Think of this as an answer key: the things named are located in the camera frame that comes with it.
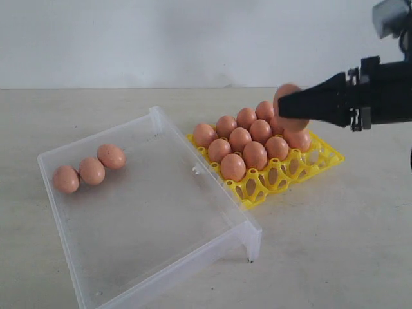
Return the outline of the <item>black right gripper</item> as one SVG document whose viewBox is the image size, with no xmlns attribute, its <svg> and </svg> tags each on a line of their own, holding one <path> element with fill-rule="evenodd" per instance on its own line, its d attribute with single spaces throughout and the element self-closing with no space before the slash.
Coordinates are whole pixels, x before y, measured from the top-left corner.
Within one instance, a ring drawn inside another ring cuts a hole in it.
<svg viewBox="0 0 412 309">
<path fill-rule="evenodd" d="M 379 56 L 363 58 L 360 66 L 341 72 L 308 89 L 281 97 L 279 116 L 319 120 L 352 131 L 375 124 L 411 121 L 411 31 L 402 30 L 399 46 L 404 60 L 381 63 Z M 351 87 L 349 107 L 346 84 Z"/>
</svg>

